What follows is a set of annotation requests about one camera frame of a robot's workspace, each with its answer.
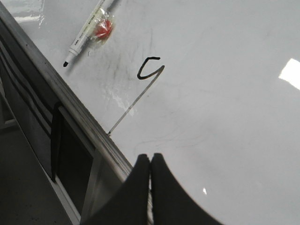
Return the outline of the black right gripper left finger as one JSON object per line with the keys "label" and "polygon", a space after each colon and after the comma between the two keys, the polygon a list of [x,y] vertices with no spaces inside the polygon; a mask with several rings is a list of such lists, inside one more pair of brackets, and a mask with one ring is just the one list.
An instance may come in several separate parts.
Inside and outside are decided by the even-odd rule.
{"label": "black right gripper left finger", "polygon": [[85,225],[146,225],[150,161],[141,154],[115,195]]}

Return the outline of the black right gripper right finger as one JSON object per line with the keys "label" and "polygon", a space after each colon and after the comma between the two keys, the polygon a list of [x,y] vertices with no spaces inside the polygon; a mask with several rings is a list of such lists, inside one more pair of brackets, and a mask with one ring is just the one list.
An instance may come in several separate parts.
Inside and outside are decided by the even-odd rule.
{"label": "black right gripper right finger", "polygon": [[221,224],[186,193],[160,153],[151,160],[151,194],[155,225]]}

